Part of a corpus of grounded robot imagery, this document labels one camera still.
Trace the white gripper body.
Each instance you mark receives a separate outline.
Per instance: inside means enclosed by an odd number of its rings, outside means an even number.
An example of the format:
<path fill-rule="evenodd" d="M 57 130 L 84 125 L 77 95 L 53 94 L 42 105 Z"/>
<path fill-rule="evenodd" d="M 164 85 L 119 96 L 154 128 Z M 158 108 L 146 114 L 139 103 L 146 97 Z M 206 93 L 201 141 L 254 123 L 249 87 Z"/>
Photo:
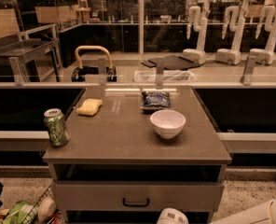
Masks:
<path fill-rule="evenodd" d="M 189 224 L 186 215 L 174 208 L 161 211 L 156 224 Z"/>

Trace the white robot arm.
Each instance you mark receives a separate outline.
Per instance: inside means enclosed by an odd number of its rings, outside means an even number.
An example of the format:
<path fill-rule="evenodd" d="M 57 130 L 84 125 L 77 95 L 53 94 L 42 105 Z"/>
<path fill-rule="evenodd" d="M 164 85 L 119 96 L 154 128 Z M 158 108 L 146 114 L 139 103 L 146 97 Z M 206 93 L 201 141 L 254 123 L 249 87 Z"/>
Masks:
<path fill-rule="evenodd" d="M 156 224 L 192 224 L 186 215 L 173 208 L 165 208 Z M 276 224 L 276 199 L 240 211 L 209 224 Z"/>

